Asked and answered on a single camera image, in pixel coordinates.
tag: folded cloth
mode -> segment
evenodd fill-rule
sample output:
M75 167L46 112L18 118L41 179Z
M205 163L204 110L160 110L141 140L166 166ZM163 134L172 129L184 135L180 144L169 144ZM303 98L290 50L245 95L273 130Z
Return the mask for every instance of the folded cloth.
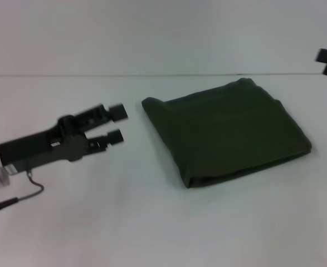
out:
M253 80L142 106L187 188L228 181L311 152L280 101Z

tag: wire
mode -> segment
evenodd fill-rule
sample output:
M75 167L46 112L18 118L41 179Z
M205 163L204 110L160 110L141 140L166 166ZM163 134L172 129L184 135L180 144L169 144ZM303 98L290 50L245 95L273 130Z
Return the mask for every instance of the wire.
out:
M28 179L29 179L29 181L31 182L32 185L38 186L38 187L40 187L40 189L38 191L32 193L32 194L27 195L27 196L19 197L18 201L23 201L23 200L26 200L26 199L30 199L30 198L32 198L34 196L39 195L41 192L43 192L45 190L45 187L43 185L41 185L40 183L35 182L33 180L32 170L27 171L27 177L28 177Z
M32 185L38 186L40 187L40 189L32 194L29 194L27 196L23 196L23 197L13 197L11 199L5 200L0 202L0 210L4 209L5 207L9 207L12 206L16 203L19 203L22 200L26 200L26 199L30 199L34 196L37 196L38 194L40 194L41 192L43 192L45 190L45 187L43 185L41 185L38 182L35 182L32 178L32 170L27 171L27 177L29 179L29 181L31 182Z

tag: white wall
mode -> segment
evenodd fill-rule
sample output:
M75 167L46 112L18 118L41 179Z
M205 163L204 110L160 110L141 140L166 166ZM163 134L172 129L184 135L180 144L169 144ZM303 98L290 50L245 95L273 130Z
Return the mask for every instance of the white wall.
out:
M0 75L321 72L327 0L0 0Z

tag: cable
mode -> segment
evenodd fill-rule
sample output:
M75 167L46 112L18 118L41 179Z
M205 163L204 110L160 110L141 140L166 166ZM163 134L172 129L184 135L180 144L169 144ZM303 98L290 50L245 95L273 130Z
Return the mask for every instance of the cable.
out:
M45 187L43 185L41 185L40 183L35 182L33 180L33 178L32 178L32 170L27 171L27 177L28 177L28 179L29 179L29 181L31 182L32 185L38 186L38 187L40 187L40 189L37 192L34 192L33 194L29 194L27 196L20 197L18 199L18 201L23 201L23 200L26 200L26 199L30 199L30 198L32 198L34 196L39 195L41 192L43 192L45 190Z
M32 194L29 194L27 196L23 196L23 197L14 197L12 199L8 199L5 201L0 202L0 210L4 209L5 207L9 207L11 205L14 205L16 203L19 203L20 201L26 200L26 199L30 199L34 196L37 196L38 194L40 194L41 192L43 192L45 190L45 187L43 185L41 185L38 182L35 182L32 178L32 170L27 171L27 177L29 179L29 181L31 182L32 185L36 185L38 187L40 187L40 189Z

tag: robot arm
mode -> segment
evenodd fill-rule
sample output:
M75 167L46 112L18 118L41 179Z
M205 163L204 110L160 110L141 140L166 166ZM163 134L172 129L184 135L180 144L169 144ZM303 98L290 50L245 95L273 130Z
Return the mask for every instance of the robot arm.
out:
M125 108L122 104L113 106L108 110L99 105L78 115L67 115L58 120L53 128L0 144L0 187L9 184L9 175L27 172L30 181L44 187L32 180L31 170L57 160L76 161L86 155L106 151L108 145L115 145L124 141L120 130L109 132L106 136L88 139L85 132L110 121L126 119ZM29 196L13 198L0 202L0 209L13 205Z

